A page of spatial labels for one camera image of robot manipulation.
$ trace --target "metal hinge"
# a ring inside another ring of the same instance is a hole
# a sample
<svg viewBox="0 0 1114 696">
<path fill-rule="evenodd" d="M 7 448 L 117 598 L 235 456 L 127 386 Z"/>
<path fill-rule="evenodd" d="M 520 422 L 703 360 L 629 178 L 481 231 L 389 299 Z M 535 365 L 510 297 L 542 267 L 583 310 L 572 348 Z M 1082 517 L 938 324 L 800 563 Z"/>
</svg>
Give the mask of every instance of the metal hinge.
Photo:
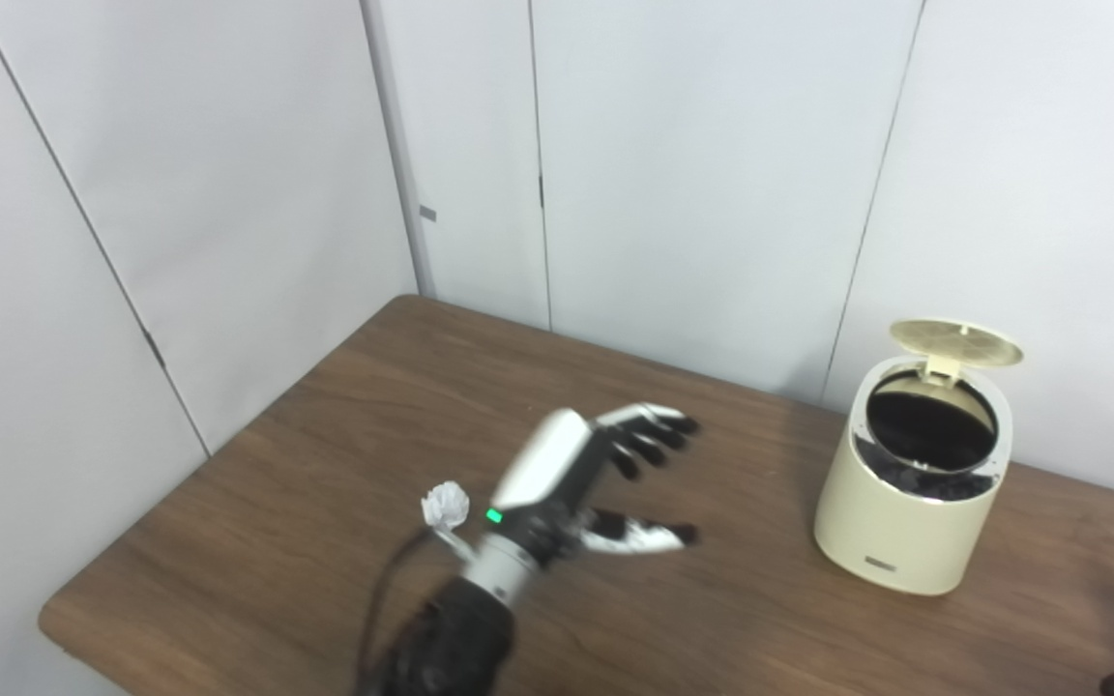
<svg viewBox="0 0 1114 696">
<path fill-rule="evenodd" d="M 149 343 L 149 350 L 154 352 L 154 357 L 157 357 L 157 364 L 165 367 L 166 361 L 163 360 L 163 352 L 158 351 L 157 349 L 157 342 L 154 341 L 154 335 L 152 335 L 147 331 L 143 333 L 145 333 L 145 342 Z"/>
</svg>

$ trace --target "gold lid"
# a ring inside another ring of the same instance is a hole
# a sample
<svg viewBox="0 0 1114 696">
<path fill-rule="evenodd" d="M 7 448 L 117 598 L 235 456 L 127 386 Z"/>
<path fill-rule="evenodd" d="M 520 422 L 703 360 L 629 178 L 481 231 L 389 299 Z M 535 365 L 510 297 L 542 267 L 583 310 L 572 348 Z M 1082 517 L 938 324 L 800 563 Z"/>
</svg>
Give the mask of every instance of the gold lid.
<svg viewBox="0 0 1114 696">
<path fill-rule="evenodd" d="M 1004 369 L 1024 354 L 1015 343 L 985 326 L 950 320 L 903 320 L 889 330 L 911 353 L 927 355 L 928 370 L 956 379 L 960 365 Z"/>
</svg>

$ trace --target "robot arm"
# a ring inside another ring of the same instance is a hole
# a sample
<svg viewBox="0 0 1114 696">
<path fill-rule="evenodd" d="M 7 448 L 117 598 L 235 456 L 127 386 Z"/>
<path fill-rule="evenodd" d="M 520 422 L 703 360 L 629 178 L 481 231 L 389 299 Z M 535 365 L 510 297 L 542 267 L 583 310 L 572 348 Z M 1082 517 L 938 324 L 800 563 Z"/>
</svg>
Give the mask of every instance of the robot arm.
<svg viewBox="0 0 1114 696">
<path fill-rule="evenodd" d="M 663 462 L 695 423 L 680 411 L 635 404 L 588 421 L 563 409 L 539 424 L 492 494 L 476 558 L 411 620 L 356 687 L 360 696 L 481 696 L 514 640 L 510 609 L 553 559 L 584 546 L 610 553 L 682 549 L 690 525 L 661 525 L 584 508 L 606 463 L 635 479 L 634 454 Z"/>
</svg>

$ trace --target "white wall panel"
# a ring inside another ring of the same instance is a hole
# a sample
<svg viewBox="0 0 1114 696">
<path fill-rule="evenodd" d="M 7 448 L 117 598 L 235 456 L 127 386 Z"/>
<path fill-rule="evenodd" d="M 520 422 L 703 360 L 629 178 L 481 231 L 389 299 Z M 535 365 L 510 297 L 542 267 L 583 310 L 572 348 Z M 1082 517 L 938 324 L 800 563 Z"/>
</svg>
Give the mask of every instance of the white wall panel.
<svg viewBox="0 0 1114 696">
<path fill-rule="evenodd" d="M 433 296 L 547 329 L 527 3 L 369 6 Z"/>
<path fill-rule="evenodd" d="M 359 3 L 0 0 L 0 43 L 208 445 L 414 290 Z"/>
<path fill-rule="evenodd" d="M 1114 1 L 928 4 L 827 405 L 916 314 L 1012 333 L 1014 455 L 1114 487 Z"/>
<path fill-rule="evenodd" d="M 919 0 L 536 0 L 554 331 L 818 400 Z"/>
<path fill-rule="evenodd" d="M 202 459 L 0 62 L 0 696 L 121 693 L 37 612 Z"/>
</svg>

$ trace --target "wooden table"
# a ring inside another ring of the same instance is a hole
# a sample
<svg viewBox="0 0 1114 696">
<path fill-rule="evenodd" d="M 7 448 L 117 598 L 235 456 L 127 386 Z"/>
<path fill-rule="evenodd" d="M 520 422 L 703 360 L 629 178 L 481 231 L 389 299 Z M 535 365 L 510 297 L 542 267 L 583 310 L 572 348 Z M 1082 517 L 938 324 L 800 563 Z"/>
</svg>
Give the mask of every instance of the wooden table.
<svg viewBox="0 0 1114 696">
<path fill-rule="evenodd" d="M 704 541 L 554 565 L 518 608 L 501 695 L 1091 696 L 1114 670 L 1111 490 L 1018 465 L 964 586 L 895 594 L 810 537 L 843 415 L 416 296 L 59 590 L 40 628 L 137 695 L 343 695 L 369 587 L 421 494 L 455 479 L 482 511 L 548 411 L 638 400 L 703 433 L 638 483 L 606 471 L 596 503 L 693 521 Z M 378 644 L 456 569 L 436 547 L 407 566 Z"/>
</svg>

